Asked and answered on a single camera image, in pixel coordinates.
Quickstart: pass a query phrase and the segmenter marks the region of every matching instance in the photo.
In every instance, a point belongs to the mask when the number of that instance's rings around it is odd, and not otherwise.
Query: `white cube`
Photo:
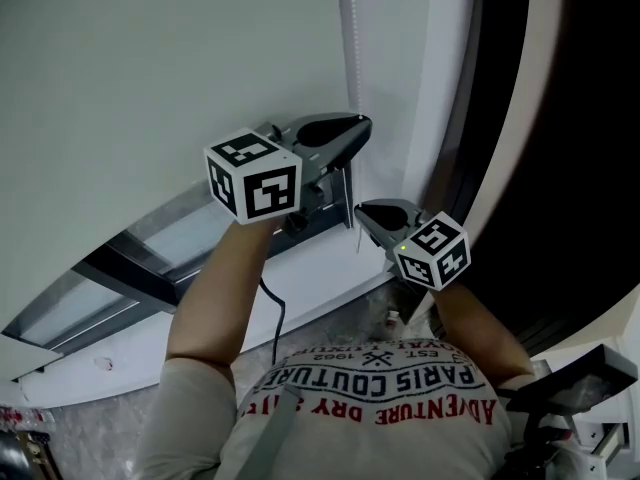
[[[204,148],[209,188],[240,224],[300,209],[302,159],[249,128]]]
[[[393,248],[402,276],[441,290],[471,264],[467,232],[440,212]]]

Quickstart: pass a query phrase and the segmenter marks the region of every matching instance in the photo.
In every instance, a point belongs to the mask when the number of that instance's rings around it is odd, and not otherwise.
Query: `t-shirt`
[[[272,367],[240,408],[217,370],[172,359],[135,478],[236,478],[285,385],[300,398],[267,478],[487,479],[522,440],[524,416],[507,414],[478,367],[437,340],[300,350]]]

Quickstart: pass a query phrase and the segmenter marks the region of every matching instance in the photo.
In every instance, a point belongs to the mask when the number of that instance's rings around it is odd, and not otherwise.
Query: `strap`
[[[288,384],[284,386],[278,407],[240,468],[236,480],[262,480],[270,475],[280,447],[293,424],[299,399],[299,388]]]
[[[495,392],[501,398],[513,398],[518,394],[516,390],[504,388],[496,388]]]

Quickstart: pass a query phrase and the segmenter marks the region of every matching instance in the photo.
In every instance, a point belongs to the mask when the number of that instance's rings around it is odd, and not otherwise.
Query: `wire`
[[[358,224],[358,243],[356,244],[356,254],[360,254],[360,244],[362,243],[362,224]]]
[[[280,306],[280,318],[278,319],[278,325],[276,327],[276,334],[273,337],[273,351],[271,352],[271,365],[276,364],[276,353],[278,352],[278,339],[280,338],[280,331],[282,330],[282,322],[284,322],[284,315],[287,310],[287,305],[285,302],[274,294],[267,285],[264,284],[264,279],[260,278],[260,288],[262,291],[267,294],[267,296],[276,304]]]

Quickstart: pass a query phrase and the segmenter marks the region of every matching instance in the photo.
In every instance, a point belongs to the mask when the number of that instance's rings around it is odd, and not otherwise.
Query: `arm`
[[[167,359],[209,364],[232,381],[262,269],[280,219],[231,224],[193,282],[171,324]]]
[[[493,386],[519,375],[533,375],[522,345],[464,286],[432,291],[447,341],[478,365]]]

